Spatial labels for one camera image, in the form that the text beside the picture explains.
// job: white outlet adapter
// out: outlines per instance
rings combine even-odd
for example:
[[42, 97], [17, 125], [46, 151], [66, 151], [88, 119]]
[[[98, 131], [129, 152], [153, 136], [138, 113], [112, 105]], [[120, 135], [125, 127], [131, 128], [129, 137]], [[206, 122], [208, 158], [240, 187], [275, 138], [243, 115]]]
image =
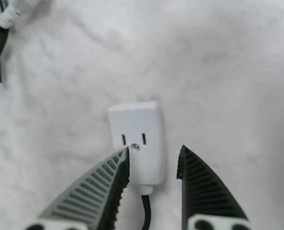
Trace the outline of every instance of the white outlet adapter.
[[149, 195], [163, 181], [164, 138], [158, 102], [123, 103], [108, 110], [113, 148], [130, 150], [130, 183]]

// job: screw hole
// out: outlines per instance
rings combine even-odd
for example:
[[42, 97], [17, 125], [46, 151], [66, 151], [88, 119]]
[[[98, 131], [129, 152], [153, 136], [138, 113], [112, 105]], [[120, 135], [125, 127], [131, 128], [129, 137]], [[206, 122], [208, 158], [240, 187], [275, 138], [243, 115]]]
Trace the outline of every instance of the screw hole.
[[249, 228], [242, 224], [236, 224], [233, 226], [233, 230], [249, 230]]
[[196, 230], [213, 230], [213, 226], [208, 221], [198, 220], [195, 223], [195, 229]]
[[41, 224], [34, 224], [26, 228], [26, 230], [44, 230], [44, 226]]

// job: outlet slot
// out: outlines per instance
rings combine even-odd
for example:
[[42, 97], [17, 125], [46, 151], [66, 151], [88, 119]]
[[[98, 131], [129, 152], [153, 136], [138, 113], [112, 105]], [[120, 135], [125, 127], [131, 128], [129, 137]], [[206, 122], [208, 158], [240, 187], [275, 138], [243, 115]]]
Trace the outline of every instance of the outlet slot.
[[145, 137], [145, 133], [142, 133], [142, 140], [143, 140], [143, 145], [146, 145], [146, 137]]
[[124, 134], [122, 134], [122, 140], [123, 140], [123, 145], [126, 145], [126, 137]]

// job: white fabric surface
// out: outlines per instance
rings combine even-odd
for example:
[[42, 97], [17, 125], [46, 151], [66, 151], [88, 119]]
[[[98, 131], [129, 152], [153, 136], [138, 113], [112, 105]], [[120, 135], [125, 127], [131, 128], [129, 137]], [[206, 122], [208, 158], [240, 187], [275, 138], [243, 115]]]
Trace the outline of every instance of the white fabric surface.
[[[148, 100], [163, 107], [167, 148], [150, 230], [181, 229], [182, 144], [256, 230], [284, 230], [284, 0], [48, 0], [3, 56], [0, 230], [111, 153], [107, 108]], [[143, 216], [127, 188], [117, 229]]]

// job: white plug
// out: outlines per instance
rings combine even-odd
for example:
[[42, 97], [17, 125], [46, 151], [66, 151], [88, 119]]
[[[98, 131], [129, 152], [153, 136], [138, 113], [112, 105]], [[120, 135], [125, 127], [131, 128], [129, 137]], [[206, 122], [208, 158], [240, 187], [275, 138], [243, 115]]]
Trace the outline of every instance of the white plug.
[[10, 0], [4, 12], [0, 14], [0, 27], [10, 28], [22, 14], [31, 11], [42, 0]]
[[130, 150], [130, 183], [149, 195], [163, 181], [164, 138], [158, 102], [123, 103], [108, 110], [114, 149]]

